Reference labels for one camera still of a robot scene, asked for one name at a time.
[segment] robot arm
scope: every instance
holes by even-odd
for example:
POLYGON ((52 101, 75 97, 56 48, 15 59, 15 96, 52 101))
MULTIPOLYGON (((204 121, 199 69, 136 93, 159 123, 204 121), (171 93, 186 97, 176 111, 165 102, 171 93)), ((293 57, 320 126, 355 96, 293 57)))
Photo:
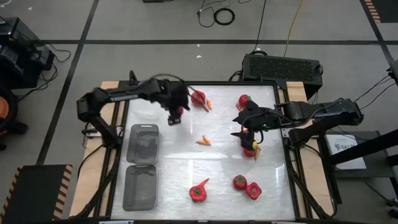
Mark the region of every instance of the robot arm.
POLYGON ((254 133, 272 129, 292 128, 289 131, 293 146, 307 142, 312 136, 334 128, 338 125, 359 125, 364 116, 356 103, 350 99, 338 99, 329 103, 310 105, 308 103, 288 102, 275 105, 275 109, 258 107, 250 101, 246 109, 239 113, 233 121, 241 124, 241 132, 232 133, 241 138, 241 145, 254 150, 254 133), (321 118, 311 126, 295 129, 307 124, 312 118, 321 118))
POLYGON ((177 113, 180 107, 189 110, 188 88, 183 82, 170 82, 151 78, 136 86, 103 90, 95 88, 77 101, 79 120, 91 123, 102 135, 106 147, 116 147, 120 144, 116 127, 109 126, 101 117, 101 108, 107 103, 144 99, 158 102, 168 110, 169 125, 181 123, 181 116, 177 113))

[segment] small carrot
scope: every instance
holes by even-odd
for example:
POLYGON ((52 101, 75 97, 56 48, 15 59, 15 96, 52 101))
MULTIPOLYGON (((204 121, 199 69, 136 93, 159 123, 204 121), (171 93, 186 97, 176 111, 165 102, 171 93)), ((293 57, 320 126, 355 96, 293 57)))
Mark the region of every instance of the small carrot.
POLYGON ((197 144, 208 146, 207 142, 205 142, 205 141, 197 141, 197 144))
POLYGON ((211 143, 209 140, 207 140, 207 138, 205 136, 203 136, 203 140, 207 143, 207 145, 211 146, 211 143))
POLYGON ((207 104, 207 107, 208 107, 209 109, 211 109, 211 103, 210 103, 210 101, 206 100, 206 104, 207 104))
POLYGON ((257 158, 260 155, 260 151, 261 151, 261 149, 259 146, 254 150, 254 161, 257 161, 257 158))

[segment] red bell pepper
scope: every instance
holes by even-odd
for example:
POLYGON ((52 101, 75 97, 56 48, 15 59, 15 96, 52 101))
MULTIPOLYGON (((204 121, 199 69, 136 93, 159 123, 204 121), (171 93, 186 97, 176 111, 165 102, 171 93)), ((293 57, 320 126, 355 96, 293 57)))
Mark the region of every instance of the red bell pepper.
POLYGON ((209 181, 209 178, 204 180, 199 185, 191 187, 191 189, 189 190, 189 195, 191 196, 193 202, 202 202, 202 201, 206 200, 207 194, 206 194, 206 190, 205 190, 205 184, 208 181, 209 181))
POLYGON ((244 178, 244 176, 237 175, 233 180, 233 184, 236 190, 244 190, 248 185, 248 181, 246 178, 244 178))
POLYGON ((203 109, 205 109, 206 112, 209 112, 209 108, 206 107, 205 99, 206 99, 205 93, 199 90, 194 91, 191 95, 191 101, 194 105, 199 105, 203 109))
POLYGON ((246 187, 245 191, 246 191, 247 195, 253 200, 256 200, 262 192, 261 188, 255 182, 249 184, 246 187))
POLYGON ((250 158, 254 156, 254 151, 250 151, 249 149, 243 148, 243 154, 246 157, 250 158))

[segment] black cable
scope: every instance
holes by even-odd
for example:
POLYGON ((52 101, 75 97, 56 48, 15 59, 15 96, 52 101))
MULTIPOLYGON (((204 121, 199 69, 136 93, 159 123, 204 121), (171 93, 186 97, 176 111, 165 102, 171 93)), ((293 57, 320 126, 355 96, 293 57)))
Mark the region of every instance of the black cable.
POLYGON ((393 84, 387 86, 383 91, 381 91, 380 94, 377 95, 377 97, 375 97, 375 99, 372 100, 372 102, 370 102, 366 106, 362 107, 361 110, 363 110, 363 109, 367 108, 368 106, 370 106, 373 102, 375 102, 379 98, 379 96, 381 96, 386 90, 388 90, 388 88, 392 87, 393 85, 396 85, 396 84, 393 83, 393 84))
POLYGON ((20 96, 20 98, 18 99, 18 103, 21 102, 25 97, 27 97, 30 94, 32 94, 34 91, 45 90, 47 87, 49 87, 49 83, 54 81, 56 79, 56 77, 58 76, 58 68, 57 68, 57 66, 55 66, 55 64, 53 64, 52 67, 55 69, 55 71, 54 71, 53 75, 51 76, 51 78, 48 79, 48 80, 45 79, 45 77, 44 77, 44 75, 42 73, 42 77, 43 77, 45 83, 42 84, 41 86, 33 89, 33 90, 29 90, 25 95, 20 96))
POLYGON ((296 124, 295 121, 292 121, 291 119, 288 119, 286 116, 281 115, 281 114, 279 114, 279 113, 274 113, 274 112, 270 112, 270 111, 268 111, 268 113, 274 114, 274 115, 276 115, 276 116, 278 116, 278 117, 280 117, 280 118, 282 118, 282 119, 284 119, 284 120, 286 120, 286 121, 288 121, 288 122, 290 122, 290 123, 292 123, 292 124, 296 124))
MULTIPOLYGON (((120 132, 119 132, 119 134, 118 134, 118 138, 120 138, 120 136, 121 136, 121 134, 122 134, 123 132, 124 132, 124 129, 120 130, 120 132)), ((80 170, 81 170, 81 168, 83 167, 83 164, 86 162, 86 160, 87 160, 90 156, 92 156, 96 151, 98 151, 99 149, 101 149, 101 147, 103 147, 103 146, 104 146, 104 144, 98 146, 96 149, 94 149, 94 151, 92 151, 91 153, 89 153, 89 154, 85 157, 85 159, 83 159, 83 161, 81 162, 81 164, 80 164, 80 166, 79 166, 78 172, 77 172, 77 178, 79 178, 79 176, 80 176, 80 170)))
POLYGON ((262 133, 262 131, 260 131, 260 135, 261 135, 261 141, 258 142, 258 144, 261 144, 264 140, 264 134, 262 133))
POLYGON ((69 50, 57 49, 57 48, 55 48, 52 44, 50 44, 50 46, 51 46, 54 50, 56 50, 57 52, 66 52, 66 53, 68 53, 68 56, 67 56, 64 60, 59 60, 59 58, 57 57, 57 55, 54 54, 55 59, 56 59, 59 63, 66 62, 66 61, 72 56, 72 53, 71 53, 69 50))
POLYGON ((81 164, 80 164, 80 166, 79 166, 79 169, 78 169, 78 171, 77 171, 77 178, 79 178, 79 176, 80 176, 80 170, 81 170, 81 168, 83 167, 83 164, 86 162, 86 160, 88 159, 88 158, 90 158, 94 153, 96 153, 99 149, 101 149, 101 147, 103 147, 104 145, 102 144, 102 145, 100 145, 100 146, 98 146, 96 149, 94 149, 94 151, 92 151, 91 153, 89 153, 86 157, 85 157, 85 159, 83 159, 83 161, 81 162, 81 164))
POLYGON ((323 65, 319 64, 315 67, 315 69, 318 70, 319 74, 323 75, 323 65))
POLYGON ((363 141, 370 140, 370 139, 364 139, 364 138, 355 136, 354 134, 350 134, 350 133, 344 131, 344 130, 343 130, 341 127, 339 127, 339 126, 337 126, 337 128, 340 129, 344 134, 338 133, 338 132, 336 132, 336 131, 334 131, 334 130, 332 130, 332 129, 331 129, 330 131, 331 131, 331 132, 334 132, 334 133, 336 133, 336 134, 345 136, 345 137, 347 137, 347 138, 354 139, 354 140, 357 140, 357 139, 360 139, 360 140, 363 140, 363 141))
MULTIPOLYGON (((305 147, 307 147, 307 148, 309 148, 309 149, 311 149, 312 151, 314 151, 314 152, 316 152, 316 154, 318 154, 318 156, 320 157, 320 158, 322 158, 322 156, 321 156, 321 154, 316 150, 316 149, 314 149, 312 146, 309 146, 309 145, 305 145, 305 147)), ((337 168, 336 166, 334 166, 334 165, 331 165, 331 164, 329 164, 330 166, 332 166, 333 168, 335 168, 335 169, 338 169, 338 170, 340 170, 340 171, 342 171, 342 172, 344 172, 345 174, 348 174, 348 175, 350 175, 350 176, 352 176, 352 177, 355 177, 355 178, 359 178, 361 181, 363 181, 374 193, 376 193, 376 194, 378 194, 378 196, 380 196, 380 198, 382 198, 383 200, 385 200, 386 202, 389 202, 389 199, 388 198, 386 198, 383 194, 381 194, 379 191, 377 191, 374 187, 372 187, 372 185, 370 185, 366 180, 364 180, 362 177, 359 177, 359 176, 357 176, 357 175, 355 175, 355 174, 352 174, 352 173, 350 173, 350 172, 347 172, 347 171, 345 171, 345 170, 342 170, 342 169, 340 169, 340 168, 337 168)))
POLYGON ((242 81, 242 80, 241 80, 241 79, 242 79, 242 73, 243 73, 243 70, 239 70, 239 71, 234 72, 234 73, 231 75, 231 77, 228 79, 228 81, 229 81, 229 82, 233 81, 233 79, 234 79, 235 77, 239 77, 239 78, 238 78, 238 81, 242 81))
POLYGON ((313 97, 311 104, 314 104, 315 100, 317 101, 317 104, 318 104, 318 92, 319 92, 319 90, 315 93, 315 96, 313 97))
POLYGON ((305 120, 305 122, 302 123, 301 125, 307 124, 307 123, 316 115, 317 112, 319 112, 319 111, 321 111, 321 110, 328 109, 329 107, 335 105, 335 104, 338 103, 338 102, 341 102, 342 100, 343 100, 342 98, 339 98, 339 99, 333 101, 331 104, 329 104, 329 105, 327 105, 327 106, 323 106, 323 107, 321 107, 321 108, 315 110, 315 111, 307 118, 307 120, 305 120))
MULTIPOLYGON (((124 129, 118 134, 118 137, 121 137, 121 133, 123 133, 123 132, 124 132, 124 129)), ((90 212, 96 205, 97 201, 102 198, 102 195, 104 194, 104 191, 106 190, 108 184, 114 178, 116 178, 116 174, 118 173, 118 169, 119 169, 119 163, 120 163, 120 155, 118 155, 116 153, 116 155, 114 157, 113 165, 112 165, 111 169, 109 170, 107 176, 105 177, 103 183, 98 186, 97 191, 94 193, 94 195, 92 196, 90 201, 85 205, 83 210, 71 218, 88 217, 88 215, 90 214, 90 212)))
POLYGON ((256 44, 254 46, 253 51, 255 51, 257 49, 257 44, 259 43, 259 38, 260 38, 260 33, 261 33, 261 26, 262 26, 262 19, 264 18, 264 11, 266 10, 266 2, 267 2, 267 0, 264 0, 264 5, 262 7, 262 13, 261 13, 261 21, 260 21, 259 33, 257 34, 257 40, 256 40, 256 44))
POLYGON ((213 7, 207 7, 206 9, 200 9, 198 12, 197 12, 197 15, 198 15, 198 22, 199 22, 199 25, 201 25, 202 27, 205 27, 205 28, 210 28, 210 27, 212 27, 213 25, 214 25, 214 23, 216 22, 216 21, 213 21, 210 25, 203 25, 201 22, 200 22, 200 14, 201 14, 201 12, 203 12, 203 11, 205 11, 205 10, 207 10, 207 9, 211 9, 211 11, 212 11, 212 14, 214 15, 214 8, 213 7))
POLYGON ((250 115, 250 116, 245 117, 245 118, 243 119, 243 121, 242 121, 241 133, 243 133, 244 123, 245 123, 249 118, 253 118, 253 117, 256 117, 256 116, 262 116, 263 114, 264 114, 264 113, 258 113, 258 114, 254 114, 254 115, 250 115))
POLYGON ((209 5, 214 4, 214 3, 221 3, 221 5, 223 7, 230 7, 231 6, 231 0, 220 0, 220 1, 213 1, 213 2, 206 3, 206 4, 202 5, 201 8, 203 9, 203 6, 209 6, 209 5), (227 6, 223 5, 223 2, 225 2, 225 1, 228 1, 228 5, 227 6))
POLYGON ((166 74, 166 73, 160 73, 160 74, 156 74, 156 75, 151 76, 149 79, 151 79, 151 78, 156 78, 156 77, 161 77, 161 76, 163 76, 163 77, 172 77, 172 78, 176 78, 176 79, 178 79, 180 82, 182 82, 185 86, 187 86, 188 88, 190 88, 191 90, 193 90, 194 92, 197 91, 197 90, 194 89, 192 86, 187 85, 187 84, 185 83, 185 81, 184 81, 182 78, 180 78, 180 77, 178 77, 178 76, 176 76, 176 75, 166 74))
POLYGON ((293 179, 296 186, 301 190, 303 196, 308 200, 309 204, 313 208, 313 211, 318 215, 318 217, 320 219, 332 219, 332 217, 324 211, 324 209, 318 204, 317 200, 312 196, 312 194, 308 190, 306 184, 303 183, 299 174, 295 171, 292 163, 287 162, 286 167, 287 167, 287 173, 288 173, 289 177, 291 177, 293 179))
POLYGON ((228 25, 230 25, 231 23, 234 22, 234 20, 235 20, 235 12, 232 11, 232 9, 228 9, 228 8, 224 7, 224 8, 221 8, 221 9, 218 9, 217 11, 215 11, 214 14, 213 14, 213 18, 214 18, 214 21, 215 21, 218 25, 221 25, 221 26, 228 26, 228 25), (228 22, 221 22, 221 21, 218 20, 218 18, 217 18, 218 14, 219 14, 220 12, 223 12, 223 11, 227 11, 227 12, 231 13, 232 18, 231 18, 230 21, 228 21, 228 22))
POLYGON ((381 85, 383 83, 381 83, 383 80, 385 80, 386 78, 388 78, 389 75, 387 75, 386 77, 382 78, 380 81, 378 81, 374 86, 372 86, 368 91, 366 91, 364 94, 362 94, 360 97, 358 97, 356 100, 354 100, 354 103, 357 102, 359 99, 361 99, 364 95, 368 94, 371 90, 373 90, 376 86, 381 85))
MULTIPOLYGON (((311 149, 313 152, 315 152, 320 158, 322 158, 321 154, 318 152, 318 150, 316 150, 314 147, 309 146, 308 144, 305 145, 305 147, 311 149)), ((332 218, 334 218, 337 214, 337 204, 336 204, 336 197, 334 195, 332 195, 331 197, 332 200, 332 205, 333 205, 333 213, 330 215, 332 218)))
POLYGON ((83 148, 86 148, 85 143, 86 143, 86 138, 87 138, 87 127, 88 127, 89 122, 86 123, 85 128, 83 130, 83 143, 81 144, 81 146, 83 146, 83 148))

